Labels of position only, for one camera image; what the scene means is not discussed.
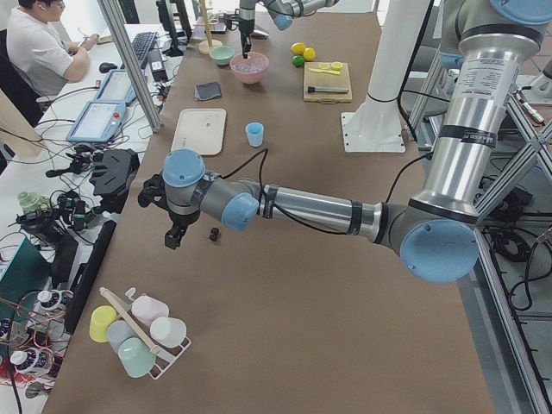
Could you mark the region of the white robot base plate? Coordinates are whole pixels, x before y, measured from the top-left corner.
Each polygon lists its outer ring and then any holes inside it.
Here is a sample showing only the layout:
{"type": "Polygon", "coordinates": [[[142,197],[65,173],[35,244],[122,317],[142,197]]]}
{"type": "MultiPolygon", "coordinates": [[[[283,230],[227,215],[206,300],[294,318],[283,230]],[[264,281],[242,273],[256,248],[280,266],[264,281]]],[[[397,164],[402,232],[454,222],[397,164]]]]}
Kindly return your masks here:
{"type": "Polygon", "coordinates": [[[398,104],[367,97],[355,112],[341,113],[342,139],[347,153],[405,152],[398,104]]]}

